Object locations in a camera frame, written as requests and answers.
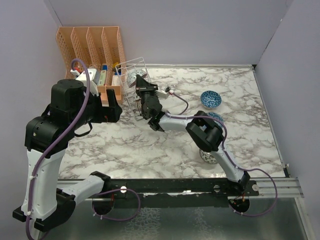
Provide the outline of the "red patterned bowl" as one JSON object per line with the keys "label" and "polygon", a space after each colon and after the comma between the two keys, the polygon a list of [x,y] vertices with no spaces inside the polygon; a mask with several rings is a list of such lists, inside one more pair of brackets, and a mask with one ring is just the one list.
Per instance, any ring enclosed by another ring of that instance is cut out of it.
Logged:
{"label": "red patterned bowl", "polygon": [[142,69],[132,69],[127,73],[127,85],[129,88],[132,88],[136,84],[137,75],[144,78],[147,75],[147,72]]}

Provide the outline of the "pink patterned bowl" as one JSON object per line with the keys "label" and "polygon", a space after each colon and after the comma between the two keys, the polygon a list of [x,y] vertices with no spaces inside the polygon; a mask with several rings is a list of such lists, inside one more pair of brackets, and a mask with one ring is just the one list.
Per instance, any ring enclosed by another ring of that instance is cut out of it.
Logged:
{"label": "pink patterned bowl", "polygon": [[134,93],[133,94],[133,100],[134,101],[138,101],[138,100],[140,100],[141,98],[136,94],[136,93]]}

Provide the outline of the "brown patterned bowl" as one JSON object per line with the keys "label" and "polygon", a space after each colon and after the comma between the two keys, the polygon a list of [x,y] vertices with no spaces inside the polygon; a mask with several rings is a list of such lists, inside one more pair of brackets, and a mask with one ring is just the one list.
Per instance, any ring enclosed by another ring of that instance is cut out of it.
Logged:
{"label": "brown patterned bowl", "polygon": [[142,113],[142,103],[141,103],[141,100],[140,100],[140,99],[135,101],[135,106],[136,106],[138,115],[141,116],[141,113]]}

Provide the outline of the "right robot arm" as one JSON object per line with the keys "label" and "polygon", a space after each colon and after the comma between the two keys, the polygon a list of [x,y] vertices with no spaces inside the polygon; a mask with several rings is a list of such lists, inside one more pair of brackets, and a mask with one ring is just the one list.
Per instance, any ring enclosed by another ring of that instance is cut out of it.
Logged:
{"label": "right robot arm", "polygon": [[141,99],[141,116],[148,120],[154,131],[187,132],[197,147],[211,153],[222,167],[229,182],[230,191],[240,196],[248,189],[250,175],[236,163],[235,158],[225,148],[227,129],[222,122],[199,110],[195,115],[174,115],[163,111],[156,91],[158,86],[136,75],[135,91]]}

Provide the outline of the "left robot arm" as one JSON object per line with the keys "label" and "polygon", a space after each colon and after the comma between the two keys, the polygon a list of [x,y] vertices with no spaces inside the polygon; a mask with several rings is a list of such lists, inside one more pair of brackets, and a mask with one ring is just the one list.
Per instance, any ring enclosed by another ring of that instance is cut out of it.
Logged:
{"label": "left robot arm", "polygon": [[109,176],[97,171],[72,187],[57,187],[61,162],[76,130],[120,119],[122,108],[115,91],[110,88],[106,94],[108,106],[103,106],[100,95],[92,94],[79,80],[62,79],[52,86],[50,104],[26,126],[27,189],[22,206],[12,213],[15,219],[48,232],[65,223],[85,199],[110,193]]}

